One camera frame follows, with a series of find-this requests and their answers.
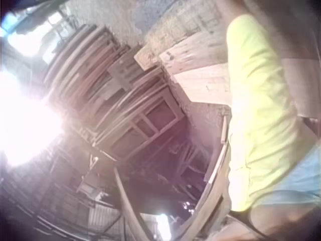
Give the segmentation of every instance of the person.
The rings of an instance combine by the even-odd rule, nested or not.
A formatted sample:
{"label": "person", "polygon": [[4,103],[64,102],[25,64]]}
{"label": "person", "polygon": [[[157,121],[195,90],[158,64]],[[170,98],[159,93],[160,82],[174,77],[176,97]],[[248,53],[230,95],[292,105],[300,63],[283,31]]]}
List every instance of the person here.
{"label": "person", "polygon": [[321,216],[320,142],[297,116],[280,58],[244,1],[216,3],[228,26],[233,221],[209,240],[305,240]]}

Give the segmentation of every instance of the yellow sleeve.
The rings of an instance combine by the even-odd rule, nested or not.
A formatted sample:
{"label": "yellow sleeve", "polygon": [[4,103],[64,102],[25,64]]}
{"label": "yellow sleeve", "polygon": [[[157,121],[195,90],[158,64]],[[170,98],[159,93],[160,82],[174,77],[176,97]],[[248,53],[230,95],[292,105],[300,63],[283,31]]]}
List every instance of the yellow sleeve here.
{"label": "yellow sleeve", "polygon": [[282,179],[316,142],[297,117],[283,67],[251,15],[227,33],[233,96],[229,140],[232,210],[244,211]]}

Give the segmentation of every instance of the stacked lumber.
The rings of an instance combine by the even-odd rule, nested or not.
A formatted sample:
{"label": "stacked lumber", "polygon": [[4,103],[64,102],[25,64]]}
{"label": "stacked lumber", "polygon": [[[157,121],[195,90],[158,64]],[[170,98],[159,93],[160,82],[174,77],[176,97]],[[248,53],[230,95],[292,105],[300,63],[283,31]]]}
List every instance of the stacked lumber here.
{"label": "stacked lumber", "polygon": [[95,157],[102,150],[128,160],[184,116],[162,69],[144,71],[135,61],[139,49],[120,46],[104,26],[86,25],[49,66],[50,102]]}

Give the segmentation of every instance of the blue fabric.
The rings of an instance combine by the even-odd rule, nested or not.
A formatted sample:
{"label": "blue fabric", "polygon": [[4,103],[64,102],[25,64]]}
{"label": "blue fabric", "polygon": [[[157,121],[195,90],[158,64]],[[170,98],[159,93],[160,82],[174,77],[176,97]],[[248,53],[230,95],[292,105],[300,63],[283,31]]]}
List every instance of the blue fabric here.
{"label": "blue fabric", "polygon": [[257,204],[295,204],[320,202],[321,145],[310,153]]}

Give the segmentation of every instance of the dirt floor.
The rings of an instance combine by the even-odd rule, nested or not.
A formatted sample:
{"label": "dirt floor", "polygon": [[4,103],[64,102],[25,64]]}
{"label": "dirt floor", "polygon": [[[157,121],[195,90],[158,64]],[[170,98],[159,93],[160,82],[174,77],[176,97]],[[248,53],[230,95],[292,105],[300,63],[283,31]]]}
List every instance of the dirt floor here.
{"label": "dirt floor", "polygon": [[[67,7],[80,24],[105,25],[121,44],[143,44],[144,35],[177,0],[70,0]],[[193,141],[211,156],[219,155],[225,106],[193,103],[178,84],[170,82],[173,96],[189,118]]]}

